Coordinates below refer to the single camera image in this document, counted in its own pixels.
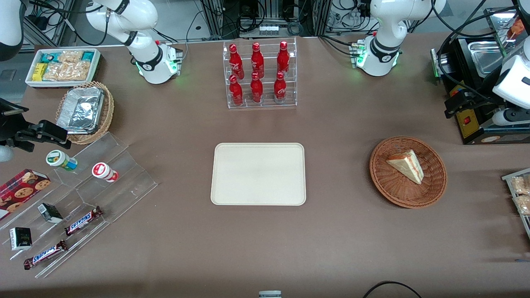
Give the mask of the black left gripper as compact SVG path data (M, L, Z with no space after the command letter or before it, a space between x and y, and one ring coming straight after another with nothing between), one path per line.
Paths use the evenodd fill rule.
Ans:
M487 106L489 104L494 104L495 107L503 107L504 100L502 97L496 95L493 92L493 87L496 85L500 73L501 66L496 67L492 72L490 72L482 81L482 85L477 89L478 93L485 97L485 99L478 99L477 106ZM472 102L475 101L476 95L473 92L470 92L468 89L458 89L452 92L452 100L445 102L445 118L452 118L457 113L462 111L472 109Z

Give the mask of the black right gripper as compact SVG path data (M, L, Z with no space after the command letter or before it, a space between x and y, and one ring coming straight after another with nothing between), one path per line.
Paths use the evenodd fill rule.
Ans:
M23 151L34 151L34 143L52 143L63 149L70 149L67 130L48 120L41 120L38 124L30 124L25 120L24 112L28 108L11 103L0 98L0 141L6 146L19 148ZM27 138L13 138L17 132L25 130Z

